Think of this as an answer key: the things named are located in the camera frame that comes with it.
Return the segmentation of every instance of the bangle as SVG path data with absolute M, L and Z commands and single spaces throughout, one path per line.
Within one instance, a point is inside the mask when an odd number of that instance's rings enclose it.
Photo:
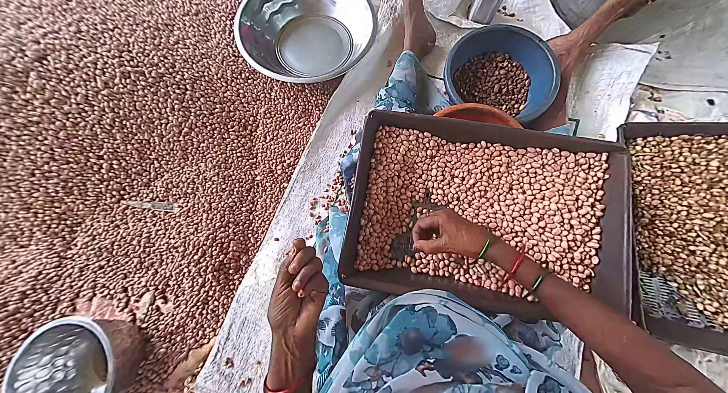
M 301 385 L 306 381 L 306 377 L 300 378 L 296 384 L 293 385 L 291 388 L 287 388 L 286 390 L 271 390 L 268 388 L 268 376 L 266 376 L 266 380 L 263 382 L 263 391 L 266 393 L 293 393 L 296 391 Z
M 515 263 L 513 264 L 513 269 L 510 270 L 510 273 L 506 275 L 506 278 L 512 278 L 513 275 L 515 275 L 515 271 L 518 270 L 519 267 L 521 267 L 521 263 L 523 262 L 523 255 L 526 254 L 526 245 L 523 244 L 521 247 L 521 250 L 518 252 L 518 259 L 515 260 Z
M 544 277 L 546 276 L 546 273 L 547 272 L 548 271 L 546 270 L 546 268 L 544 268 L 544 270 L 541 272 L 541 275 L 539 275 L 539 278 L 533 284 L 533 287 L 531 288 L 531 290 L 529 291 L 529 293 L 527 293 L 525 296 L 531 295 L 534 292 L 536 292 L 536 289 L 539 289 L 539 285 L 541 285 L 541 282 L 544 280 Z
M 488 240 L 486 241 L 486 246 L 483 247 L 482 251 L 480 251 L 480 255 L 478 255 L 478 259 L 482 258 L 483 255 L 485 255 L 486 249 L 488 249 L 488 245 L 490 245 L 490 244 L 491 244 L 491 231 L 489 230 L 488 231 Z

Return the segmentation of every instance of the steel bowl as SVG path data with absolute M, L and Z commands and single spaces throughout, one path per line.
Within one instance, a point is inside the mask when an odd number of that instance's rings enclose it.
M 315 83 L 354 67 L 374 43 L 371 0 L 243 0 L 235 44 L 259 72 L 284 82 Z
M 143 357 L 136 326 L 68 316 L 33 332 L 5 372 L 3 393 L 119 393 Z

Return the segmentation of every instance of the wrist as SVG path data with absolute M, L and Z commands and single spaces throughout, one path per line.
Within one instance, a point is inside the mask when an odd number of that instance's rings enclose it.
M 267 386 L 271 391 L 294 387 L 301 379 L 313 377 L 316 366 L 316 340 L 291 341 L 273 336 Z
M 475 231 L 475 234 L 473 235 L 473 240 L 470 241 L 464 249 L 459 249 L 457 253 L 468 258 L 480 257 L 480 253 L 483 252 L 486 244 L 488 244 L 488 249 L 490 249 L 493 245 L 494 239 L 496 239 L 496 236 L 493 235 L 490 230 L 477 225 L 477 229 Z

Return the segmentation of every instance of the red bangle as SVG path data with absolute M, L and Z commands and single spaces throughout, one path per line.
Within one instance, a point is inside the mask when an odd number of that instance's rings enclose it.
M 266 375 L 266 380 L 263 382 L 263 391 L 266 393 L 293 393 L 296 391 L 297 388 L 301 387 L 301 385 L 306 381 L 306 377 L 300 378 L 296 384 L 293 385 L 291 388 L 287 388 L 286 390 L 271 390 L 268 388 L 268 375 Z
M 518 270 L 518 268 L 521 266 L 521 262 L 523 262 L 523 255 L 526 254 L 526 245 L 523 244 L 521 247 L 521 250 L 518 252 L 518 259 L 515 260 L 515 263 L 513 264 L 513 269 L 510 270 L 510 274 L 506 276 L 506 278 L 512 278 L 513 275 L 515 275 L 515 271 Z

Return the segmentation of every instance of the woman's left hand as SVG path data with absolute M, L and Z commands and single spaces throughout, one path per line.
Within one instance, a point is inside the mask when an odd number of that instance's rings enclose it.
M 316 363 L 316 324 L 328 294 L 328 281 L 316 250 L 303 239 L 281 265 L 268 305 L 273 332 L 268 388 L 291 388 L 309 375 Z

